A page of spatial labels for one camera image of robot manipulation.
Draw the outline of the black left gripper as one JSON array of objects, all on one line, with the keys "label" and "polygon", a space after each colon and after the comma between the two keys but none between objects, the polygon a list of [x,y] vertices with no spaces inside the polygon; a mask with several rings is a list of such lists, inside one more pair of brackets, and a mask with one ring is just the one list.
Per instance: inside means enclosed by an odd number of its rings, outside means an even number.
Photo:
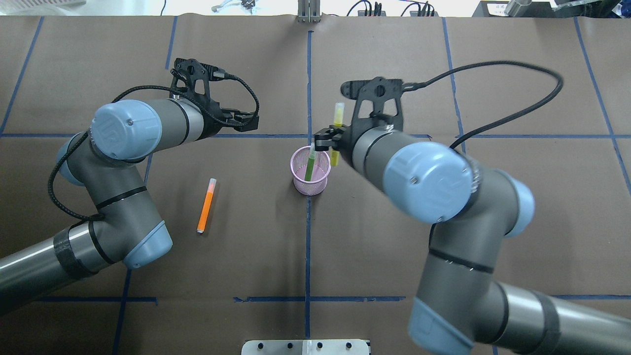
[{"label": "black left gripper", "polygon": [[209,103],[201,108],[203,118],[202,133],[198,140],[207,139],[217,135],[223,128],[229,128],[237,132],[257,130],[259,126],[258,112],[245,112],[230,108],[221,108],[218,103]]}]

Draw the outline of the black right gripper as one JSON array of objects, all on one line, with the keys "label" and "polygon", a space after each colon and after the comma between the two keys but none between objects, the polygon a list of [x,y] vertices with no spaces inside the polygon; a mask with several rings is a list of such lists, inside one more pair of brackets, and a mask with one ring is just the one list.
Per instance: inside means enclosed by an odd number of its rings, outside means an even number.
[{"label": "black right gripper", "polygon": [[353,166],[353,149],[355,142],[352,135],[352,126],[329,126],[314,134],[315,151],[332,150],[330,162],[332,166],[339,165],[342,161]]}]

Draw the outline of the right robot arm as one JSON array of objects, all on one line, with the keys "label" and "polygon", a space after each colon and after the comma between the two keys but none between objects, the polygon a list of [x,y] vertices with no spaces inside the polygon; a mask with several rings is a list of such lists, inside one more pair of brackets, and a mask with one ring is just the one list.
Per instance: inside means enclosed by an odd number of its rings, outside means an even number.
[{"label": "right robot arm", "polygon": [[432,225],[408,333],[433,355],[475,344],[517,355],[628,355],[630,320],[494,280],[505,238],[529,225],[530,189],[465,154],[387,127],[351,143],[348,127],[314,135],[412,218]]}]

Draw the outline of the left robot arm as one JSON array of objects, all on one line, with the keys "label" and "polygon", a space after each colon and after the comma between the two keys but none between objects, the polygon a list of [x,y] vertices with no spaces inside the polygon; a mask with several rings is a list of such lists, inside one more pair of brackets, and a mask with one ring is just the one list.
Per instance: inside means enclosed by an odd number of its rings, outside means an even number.
[{"label": "left robot arm", "polygon": [[86,188],[97,215],[1,259],[1,314],[120,261],[135,269],[165,255],[172,240],[135,164],[223,127],[257,129],[255,112],[212,111],[218,120],[190,99],[121,100],[99,108],[86,139],[74,135],[57,153],[62,175]]}]

